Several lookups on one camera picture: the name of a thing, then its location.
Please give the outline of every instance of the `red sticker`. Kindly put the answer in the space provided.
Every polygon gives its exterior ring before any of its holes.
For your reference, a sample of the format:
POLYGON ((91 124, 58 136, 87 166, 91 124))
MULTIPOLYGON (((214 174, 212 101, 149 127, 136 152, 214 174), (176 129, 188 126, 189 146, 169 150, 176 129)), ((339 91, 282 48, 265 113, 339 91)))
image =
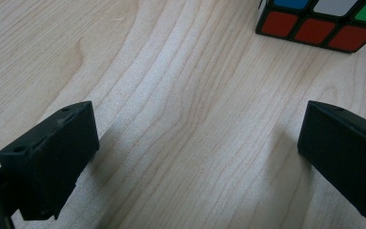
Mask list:
POLYGON ((307 19, 295 36, 296 41, 319 45, 335 28, 335 23, 307 19))
POLYGON ((366 43, 366 29, 354 26, 343 27, 329 42, 329 47, 355 52, 366 43))
POLYGON ((261 31, 269 35, 285 37, 290 34, 298 17, 292 14, 272 11, 266 18, 261 31))

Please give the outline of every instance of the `blue sticker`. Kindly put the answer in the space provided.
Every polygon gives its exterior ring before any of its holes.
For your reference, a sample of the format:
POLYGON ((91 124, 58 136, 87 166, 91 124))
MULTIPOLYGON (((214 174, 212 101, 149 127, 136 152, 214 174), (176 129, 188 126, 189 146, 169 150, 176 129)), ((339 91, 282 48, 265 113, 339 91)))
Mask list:
POLYGON ((274 4, 279 7, 291 8, 295 10, 304 9, 309 0, 274 0, 274 4))

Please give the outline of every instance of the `rubik's cube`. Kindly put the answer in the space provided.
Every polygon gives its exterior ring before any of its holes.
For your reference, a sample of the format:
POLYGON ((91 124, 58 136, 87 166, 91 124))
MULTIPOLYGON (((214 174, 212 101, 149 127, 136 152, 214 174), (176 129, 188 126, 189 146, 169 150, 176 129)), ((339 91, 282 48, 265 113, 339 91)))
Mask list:
POLYGON ((256 33, 357 52, 366 44, 366 0, 262 0, 256 33))

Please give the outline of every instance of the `light wood surface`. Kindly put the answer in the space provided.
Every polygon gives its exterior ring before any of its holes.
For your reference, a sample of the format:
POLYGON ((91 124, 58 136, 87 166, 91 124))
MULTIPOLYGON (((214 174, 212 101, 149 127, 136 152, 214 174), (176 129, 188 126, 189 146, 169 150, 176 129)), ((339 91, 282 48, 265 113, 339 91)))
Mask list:
POLYGON ((366 228, 298 153, 308 100, 366 118, 366 46, 254 33, 258 0, 0 0, 0 149, 91 100, 101 149, 57 221, 17 228, 366 228))

